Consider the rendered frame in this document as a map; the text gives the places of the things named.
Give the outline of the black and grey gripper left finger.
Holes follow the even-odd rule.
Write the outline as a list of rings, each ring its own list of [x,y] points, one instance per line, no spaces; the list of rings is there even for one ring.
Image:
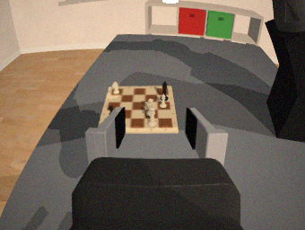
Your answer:
[[[85,131],[88,165],[99,157],[112,157],[126,133],[126,109],[116,107],[97,128]]]

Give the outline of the brown and cream chessboard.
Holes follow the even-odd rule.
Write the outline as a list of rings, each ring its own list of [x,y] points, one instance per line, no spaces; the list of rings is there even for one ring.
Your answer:
[[[167,86],[166,95],[169,98],[166,108],[161,108],[162,86],[119,86],[119,93],[114,94],[109,87],[106,100],[100,115],[99,125],[109,115],[109,106],[126,107],[126,133],[178,133],[178,122],[171,86]],[[155,127],[149,127],[150,116],[148,99],[153,99],[155,108]],[[98,126],[99,126],[98,125]]]

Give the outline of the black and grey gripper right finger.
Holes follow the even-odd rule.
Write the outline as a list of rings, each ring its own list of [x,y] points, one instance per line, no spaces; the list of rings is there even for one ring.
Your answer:
[[[187,139],[199,158],[212,158],[224,164],[228,134],[215,129],[196,108],[187,108]]]

